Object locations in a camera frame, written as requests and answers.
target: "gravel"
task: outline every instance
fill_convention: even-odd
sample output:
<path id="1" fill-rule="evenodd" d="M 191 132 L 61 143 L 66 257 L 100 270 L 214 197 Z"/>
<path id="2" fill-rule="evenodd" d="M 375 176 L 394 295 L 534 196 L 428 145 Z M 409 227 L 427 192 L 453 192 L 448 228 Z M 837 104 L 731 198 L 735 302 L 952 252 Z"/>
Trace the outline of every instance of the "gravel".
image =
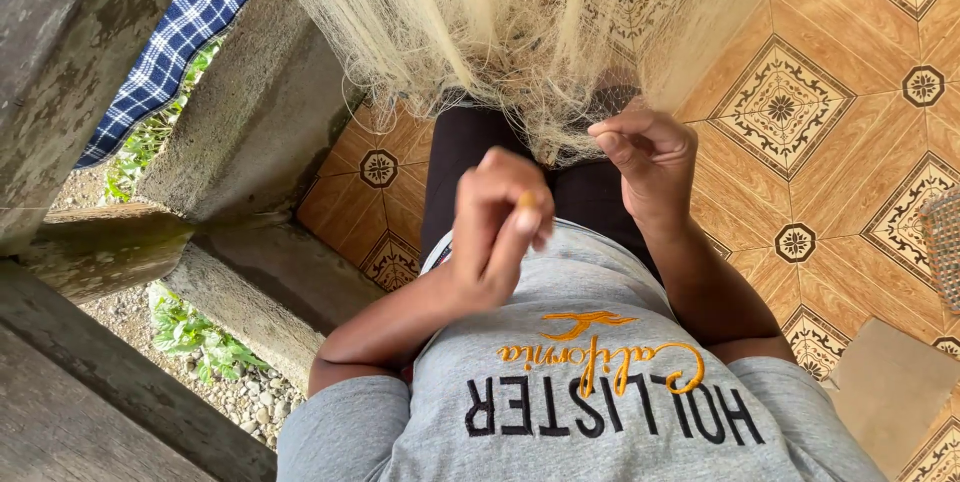
<path id="1" fill-rule="evenodd" d="M 51 209 L 90 208 L 107 203 L 102 199 L 105 170 L 106 167 L 99 167 L 71 172 Z M 146 287 L 143 285 L 115 292 L 82 304 L 80 308 L 241 429 L 276 450 L 277 435 L 283 427 L 283 421 L 304 401 L 304 397 L 273 368 L 244 371 L 237 365 L 235 368 L 241 374 L 240 379 L 214 379 L 208 384 L 198 378 L 195 363 L 203 357 L 203 353 L 195 351 L 182 356 L 168 356 L 154 348 Z"/>

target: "left hand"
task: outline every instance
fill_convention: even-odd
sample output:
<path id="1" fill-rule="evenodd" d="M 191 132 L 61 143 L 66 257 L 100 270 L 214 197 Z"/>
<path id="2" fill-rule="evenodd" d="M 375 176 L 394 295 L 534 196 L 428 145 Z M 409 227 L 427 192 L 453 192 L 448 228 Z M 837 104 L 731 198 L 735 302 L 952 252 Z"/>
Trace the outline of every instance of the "left hand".
<path id="1" fill-rule="evenodd" d="M 542 248 L 553 233 L 553 195 L 533 162 L 491 148 L 457 186 L 450 273 L 460 309 L 503 305 L 521 279 L 531 244 Z"/>

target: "right hand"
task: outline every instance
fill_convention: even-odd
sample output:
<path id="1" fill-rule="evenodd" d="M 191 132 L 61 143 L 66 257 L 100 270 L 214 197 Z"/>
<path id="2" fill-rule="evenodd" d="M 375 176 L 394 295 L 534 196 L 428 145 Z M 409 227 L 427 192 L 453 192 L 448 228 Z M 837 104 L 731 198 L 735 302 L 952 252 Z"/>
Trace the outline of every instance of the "right hand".
<path id="1" fill-rule="evenodd" d="M 644 237 L 670 236 L 690 225 L 697 132 L 635 97 L 620 114 L 588 132 L 620 169 L 623 205 Z"/>
<path id="2" fill-rule="evenodd" d="M 448 273 L 457 313 L 495 309 L 514 293 L 527 249 L 553 233 L 553 195 L 536 164 L 504 148 L 486 152 L 457 185 Z"/>

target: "fishing net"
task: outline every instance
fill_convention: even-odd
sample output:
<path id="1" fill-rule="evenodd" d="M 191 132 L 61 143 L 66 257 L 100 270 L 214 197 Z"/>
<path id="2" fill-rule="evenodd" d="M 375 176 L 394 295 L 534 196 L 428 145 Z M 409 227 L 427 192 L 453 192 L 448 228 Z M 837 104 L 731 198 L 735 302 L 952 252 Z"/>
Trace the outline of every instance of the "fishing net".
<path id="1" fill-rule="evenodd" d="M 543 163 L 602 154 L 586 127 L 615 109 L 602 92 L 672 112 L 761 0 L 299 0 L 393 129 L 397 109 L 506 112 Z"/>

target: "t-shirt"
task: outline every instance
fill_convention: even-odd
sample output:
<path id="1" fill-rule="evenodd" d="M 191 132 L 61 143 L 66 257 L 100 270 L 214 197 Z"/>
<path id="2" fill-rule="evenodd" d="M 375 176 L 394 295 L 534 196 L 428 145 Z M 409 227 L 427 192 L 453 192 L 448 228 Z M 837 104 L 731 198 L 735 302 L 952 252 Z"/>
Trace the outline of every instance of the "t-shirt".
<path id="1" fill-rule="evenodd" d="M 348 379 L 290 414 L 278 478 L 884 480 L 810 375 L 722 364 L 617 243 L 558 221 L 521 270 L 503 308 L 434 336 L 409 387 Z"/>

